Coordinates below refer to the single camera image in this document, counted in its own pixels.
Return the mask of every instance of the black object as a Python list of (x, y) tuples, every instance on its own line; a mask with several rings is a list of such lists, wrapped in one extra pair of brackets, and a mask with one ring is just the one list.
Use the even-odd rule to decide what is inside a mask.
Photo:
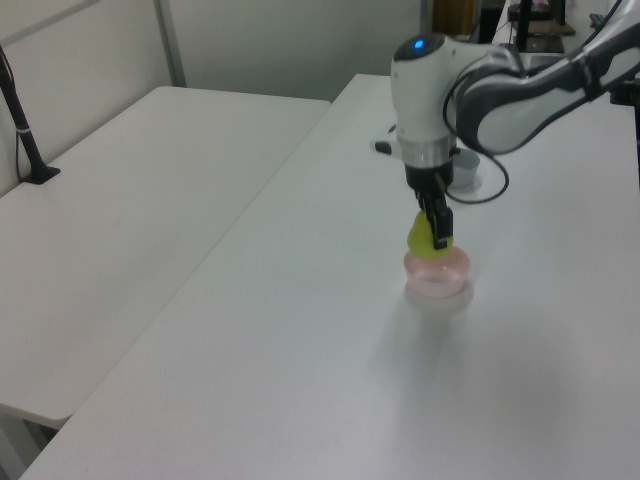
[[(520, 2), (520, 19), (518, 20), (518, 31), (515, 41), (517, 51), (528, 53), (564, 53), (564, 45), (562, 44), (562, 37), (560, 35), (529, 34), (532, 4), (532, 0), (522, 0)], [(558, 12), (560, 11), (564, 13), (564, 8), (558, 10)]]
[[(520, 16), (523, 11), (523, 3), (525, 0), (522, 0), (519, 5), (511, 5), (507, 9), (507, 20), (510, 22), (519, 22)], [(551, 9), (547, 5), (532, 5), (529, 3), (529, 20), (539, 21), (539, 20), (551, 20), (553, 15), (551, 13)]]
[(551, 16), (558, 25), (566, 25), (567, 0), (550, 0)]
[(591, 19), (591, 28), (598, 28), (604, 22), (604, 15), (599, 13), (590, 13), (589, 18)]
[(413, 188), (420, 208), (425, 211), (433, 248), (447, 247), (447, 239), (453, 236), (453, 211), (447, 206), (445, 191), (453, 182), (453, 160), (435, 168), (413, 168), (405, 165), (407, 183)]
[(622, 3), (622, 0), (616, 0), (616, 3), (613, 4), (611, 9), (609, 10), (609, 13), (607, 13), (606, 17), (604, 17), (604, 19), (602, 20), (602, 23), (596, 26), (593, 32), (591, 32), (591, 35), (589, 35), (589, 38), (587, 38), (584, 41), (584, 43), (582, 44), (583, 47), (589, 44), (594, 38), (598, 36), (598, 34), (602, 31), (605, 25), (609, 22), (609, 20), (611, 20), (611, 17), (613, 17), (613, 15), (616, 13), (616, 10), (618, 10), (618, 7), (620, 6), (621, 3)]
[(636, 141), (638, 157), (638, 186), (640, 187), (640, 80), (634, 79), (624, 82), (611, 92), (609, 101), (613, 105), (627, 105), (633, 107), (636, 113)]
[(478, 43), (491, 43), (500, 22), (504, 0), (484, 0), (480, 10)]
[(516, 33), (516, 47), (519, 52), (527, 51), (527, 35), (529, 33), (529, 21), (531, 20), (531, 6), (533, 0), (520, 2), (520, 15), (518, 17), (518, 32)]
[(376, 142), (374, 145), (376, 152), (384, 153), (385, 155), (391, 155), (391, 145), (389, 142)]
[(42, 161), (33, 133), (31, 133), (31, 127), (29, 127), (27, 117), (24, 114), (22, 105), (20, 105), (15, 81), (2, 47), (0, 47), (0, 60), (0, 88), (9, 107), (13, 122), (16, 125), (16, 132), (20, 136), (20, 140), (22, 140), (22, 145), (24, 145), (29, 157), (29, 163), (31, 163), (31, 174), (22, 179), (22, 181), (42, 185), (60, 173), (60, 169), (49, 167)]

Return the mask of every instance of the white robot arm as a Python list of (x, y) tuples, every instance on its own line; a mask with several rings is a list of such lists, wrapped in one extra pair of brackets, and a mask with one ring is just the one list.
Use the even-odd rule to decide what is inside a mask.
[(535, 76), (506, 49), (414, 37), (396, 51), (391, 91), (407, 183), (433, 231), (453, 234), (445, 190), (453, 180), (457, 135), (494, 155), (522, 147), (547, 125), (640, 71), (639, 0), (622, 0), (598, 36)]

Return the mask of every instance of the transparent pink bowl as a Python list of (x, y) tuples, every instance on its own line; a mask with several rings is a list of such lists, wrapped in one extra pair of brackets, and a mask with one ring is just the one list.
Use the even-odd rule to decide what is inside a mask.
[(404, 256), (407, 283), (416, 292), (431, 298), (458, 293), (467, 280), (470, 266), (469, 257), (458, 247), (436, 260), (424, 260), (411, 252)]

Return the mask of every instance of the white tabletop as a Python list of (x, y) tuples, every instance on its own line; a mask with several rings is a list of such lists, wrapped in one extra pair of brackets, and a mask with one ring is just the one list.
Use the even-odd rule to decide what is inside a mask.
[(62, 425), (327, 108), (160, 88), (0, 199), (0, 411)]
[(469, 285), (428, 302), (392, 120), (357, 76), (24, 480), (640, 477), (633, 111), (503, 157), (504, 197), (454, 205)]

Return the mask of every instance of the cable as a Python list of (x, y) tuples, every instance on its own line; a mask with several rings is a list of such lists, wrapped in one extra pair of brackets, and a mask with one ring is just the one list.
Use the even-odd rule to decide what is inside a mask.
[(509, 23), (509, 20), (507, 20), (506, 22), (504, 22), (504, 23), (502, 24), (502, 26), (500, 26), (500, 27), (496, 28), (496, 33), (498, 33), (500, 30), (502, 30), (504, 27), (506, 27), (508, 23)]
[[(518, 16), (520, 15), (520, 7), (522, 6), (521, 3), (518, 4), (518, 6), (516, 7), (516, 12), (518, 12)], [(511, 36), (513, 35), (513, 22), (511, 22), (511, 28), (509, 29), (509, 45), (511, 45)]]
[(22, 177), (20, 176), (20, 134), (16, 132), (16, 175), (18, 175), (18, 182), (22, 183)]
[[(467, 65), (466, 68), (469, 68), (474, 62), (470, 63), (469, 65)], [(494, 74), (496, 73), (510, 73), (510, 70), (508, 69), (499, 69), (496, 72), (494, 72)], [(456, 129), (453, 127), (453, 125), (451, 125), (451, 122), (449, 122), (449, 118), (447, 117), (447, 110), (449, 109), (449, 102), (451, 101), (451, 98), (453, 97), (453, 94), (455, 93), (455, 90), (460, 86), (460, 84), (462, 82), (464, 82), (467, 78), (469, 78), (472, 74), (473, 74), (473, 70), (466, 72), (465, 74), (461, 75), (456, 82), (453, 84), (453, 86), (451, 87), (451, 89), (449, 90), (449, 92), (447, 93), (447, 96), (445, 97), (444, 100), (444, 105), (442, 107), (442, 119), (444, 120), (445, 125), (447, 126), (447, 128), (449, 129), (449, 131), (451, 132), (452, 135), (454, 136), (458, 136), (458, 132), (456, 131)], [(495, 200), (496, 198), (500, 197), (504, 192), (507, 191), (507, 188), (509, 188), (509, 172), (507, 172), (506, 167), (497, 159), (495, 158), (491, 153), (487, 152), (484, 149), (480, 149), (478, 151), (478, 153), (483, 154), (484, 156), (486, 156), (489, 160), (491, 160), (494, 165), (496, 167), (498, 167), (500, 169), (500, 171), (502, 172), (502, 175), (504, 176), (504, 183), (502, 185), (502, 188), (494, 193), (493, 195), (490, 195), (488, 197), (485, 198), (481, 198), (479, 200), (465, 200), (463, 198), (457, 197), (455, 195), (452, 195), (451, 193), (449, 193), (449, 189), (445, 190), (445, 195), (447, 197), (449, 197), (451, 200), (458, 202), (458, 203), (462, 203), (464, 205), (479, 205), (481, 203), (489, 203), (493, 200)]]
[(464, 198), (456, 197), (455, 195), (452, 195), (449, 192), (449, 189), (446, 189), (444, 191), (447, 197), (449, 197), (454, 202), (462, 203), (464, 205), (479, 205), (481, 203), (489, 203), (495, 200), (496, 198), (500, 197), (504, 192), (507, 191), (507, 188), (509, 188), (509, 172), (507, 172), (507, 168), (497, 158), (493, 157), (492, 155), (485, 154), (485, 156), (489, 160), (491, 160), (495, 164), (495, 166), (498, 167), (502, 172), (502, 175), (504, 176), (504, 183), (502, 185), (502, 188), (497, 193), (494, 193), (493, 195), (490, 195), (486, 198), (481, 198), (479, 200), (465, 200)]
[(585, 47), (587, 44), (591, 43), (591, 41), (594, 38), (596, 38), (596, 36), (602, 31), (605, 25), (609, 23), (609, 20), (611, 19), (611, 17), (613, 17), (613, 14), (616, 13), (616, 10), (618, 9), (621, 3), (622, 3), (622, 0), (617, 0), (616, 3), (613, 4), (613, 7), (611, 7), (611, 10), (609, 10), (609, 13), (607, 13), (607, 16), (604, 17), (604, 20), (602, 20), (602, 23), (596, 26), (596, 28), (593, 30), (591, 35), (589, 35), (589, 38), (587, 38), (584, 41), (584, 43), (580, 46), (580, 48)]
[(2, 45), (0, 45), (0, 57), (2, 58), (2, 62), (7, 67), (7, 70), (9, 71), (9, 76), (11, 77), (11, 83), (15, 87), (16, 81), (13, 77), (13, 70), (11, 70), (11, 64), (9, 63), (9, 60), (7, 59), (7, 55), (4, 53), (4, 50), (2, 49)]
[[(7, 55), (4, 53), (2, 49), (2, 45), (0, 45), (0, 58), (2, 59), (2, 63), (4, 63), (7, 71), (9, 72), (9, 76), (11, 77), (11, 85), (13, 88), (16, 86), (15, 77), (13, 76), (13, 70), (11, 69), (11, 64), (7, 59)], [(20, 176), (20, 134), (16, 130), (16, 175), (18, 176), (18, 181), (22, 183), (22, 177)]]

